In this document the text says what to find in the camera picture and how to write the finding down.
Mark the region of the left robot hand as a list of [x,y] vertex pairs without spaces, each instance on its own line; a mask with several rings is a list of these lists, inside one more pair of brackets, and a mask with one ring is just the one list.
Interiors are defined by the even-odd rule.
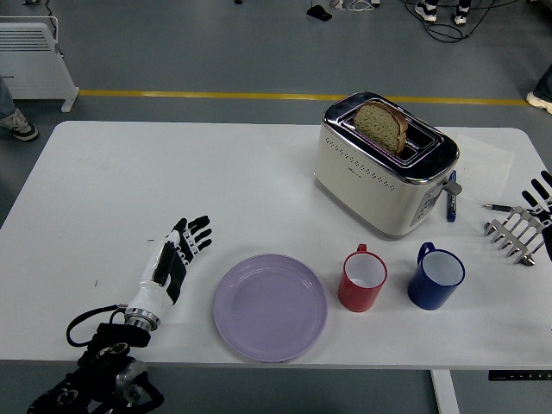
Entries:
[[125,310],[126,324],[153,331],[160,327],[165,310],[178,301],[192,260],[211,244],[210,219],[182,218],[160,241],[147,262],[139,291]]

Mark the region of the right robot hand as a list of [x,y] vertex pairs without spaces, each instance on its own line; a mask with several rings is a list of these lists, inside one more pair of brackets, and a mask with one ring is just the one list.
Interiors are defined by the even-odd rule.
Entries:
[[532,179],[531,185],[542,202],[535,199],[529,191],[522,191],[522,197],[530,205],[530,214],[541,224],[543,243],[549,258],[551,258],[551,174],[541,171],[541,178]]

